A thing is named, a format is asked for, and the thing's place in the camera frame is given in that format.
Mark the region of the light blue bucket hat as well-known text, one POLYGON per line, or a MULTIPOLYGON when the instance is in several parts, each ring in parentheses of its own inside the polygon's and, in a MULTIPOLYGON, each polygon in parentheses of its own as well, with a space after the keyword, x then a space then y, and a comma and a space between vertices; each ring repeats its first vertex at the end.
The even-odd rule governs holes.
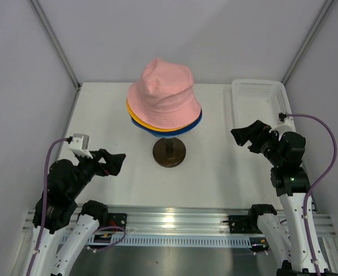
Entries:
POLYGON ((159 138, 173 138, 173 137, 177 137, 180 135, 184 135, 192 130, 193 130, 192 128, 183 128, 183 129, 179 129, 173 132, 159 132, 159 131, 146 129, 146 132, 148 132, 149 134, 155 137, 159 137, 159 138))

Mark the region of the yellow bucket hat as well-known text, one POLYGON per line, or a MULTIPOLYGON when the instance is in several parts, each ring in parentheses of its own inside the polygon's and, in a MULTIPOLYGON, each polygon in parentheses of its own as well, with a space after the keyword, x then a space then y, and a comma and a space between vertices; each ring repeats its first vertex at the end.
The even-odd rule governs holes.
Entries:
POLYGON ((133 119, 133 121, 136 122, 139 126, 144 127, 146 129, 149 129, 149 130, 154 130, 154 131, 159 131, 159 132, 173 132, 173 131, 177 131, 179 129, 183 129, 183 128, 186 128, 186 127, 191 127, 192 125, 199 123, 200 120, 202 119, 202 111, 200 111, 198 118, 195 121, 193 121, 192 123, 190 123, 186 126, 183 126, 181 128, 174 128, 174 129, 162 129, 162 128, 157 128, 157 127, 154 127, 152 125, 149 125, 148 123, 146 123, 146 122, 142 121, 140 118, 138 118, 137 115, 130 108, 127 100, 126 100, 126 106, 127 106, 127 110, 128 110, 128 113, 129 113, 131 119, 133 119))

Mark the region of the dark blue bucket hat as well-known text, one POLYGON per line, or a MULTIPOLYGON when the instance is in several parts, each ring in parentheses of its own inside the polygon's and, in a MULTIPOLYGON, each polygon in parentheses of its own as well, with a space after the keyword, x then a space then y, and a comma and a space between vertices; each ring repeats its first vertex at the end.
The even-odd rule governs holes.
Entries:
POLYGON ((193 129, 195 126, 197 126, 201 122, 201 120, 202 120, 202 112, 200 112, 198 118, 194 122, 192 122, 191 124, 189 124, 185 127, 182 127, 182 128, 179 128, 179 129, 176 129, 176 130, 173 130, 173 131, 168 131, 167 129, 159 131, 159 130, 153 130, 151 128, 147 128, 146 126, 137 122, 133 117, 131 117, 131 121, 136 127, 141 128, 145 131, 154 133, 155 135, 164 135, 164 136, 174 136, 174 135, 180 135, 180 134, 183 134, 185 132, 188 132, 191 129, 193 129))

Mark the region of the pink hat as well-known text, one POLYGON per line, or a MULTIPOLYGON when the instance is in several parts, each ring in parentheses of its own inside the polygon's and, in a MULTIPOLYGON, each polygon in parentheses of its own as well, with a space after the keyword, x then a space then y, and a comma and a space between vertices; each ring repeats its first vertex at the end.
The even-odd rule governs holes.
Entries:
POLYGON ((200 116, 189 67, 161 58, 152 60, 127 92, 132 117, 156 129, 180 129, 200 116))

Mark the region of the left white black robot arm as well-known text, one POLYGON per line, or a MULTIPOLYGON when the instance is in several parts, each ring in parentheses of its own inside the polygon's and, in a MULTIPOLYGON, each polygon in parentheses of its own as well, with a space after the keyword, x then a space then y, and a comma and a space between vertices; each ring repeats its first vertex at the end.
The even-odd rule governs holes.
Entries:
POLYGON ((65 243, 59 244, 77 208, 79 194, 95 176, 117 176, 126 155, 100 149, 76 158, 77 165, 61 159, 46 167, 45 191, 35 206, 24 275, 69 275, 81 251, 90 248, 88 239, 97 231, 126 233, 124 227, 113 222, 107 205, 89 200, 83 204, 65 243))

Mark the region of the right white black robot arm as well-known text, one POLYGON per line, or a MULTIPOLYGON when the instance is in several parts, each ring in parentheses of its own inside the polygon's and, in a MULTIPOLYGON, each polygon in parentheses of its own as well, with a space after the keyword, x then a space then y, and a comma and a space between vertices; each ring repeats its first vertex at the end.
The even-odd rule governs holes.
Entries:
POLYGON ((313 221, 312 185, 301 166, 306 139, 283 122, 276 128, 255 121, 231 130, 237 145, 262 154, 271 164, 271 183, 283 207, 288 229, 270 204, 253 204, 245 218, 248 228, 266 238, 280 265, 277 275, 334 275, 318 242, 313 221))

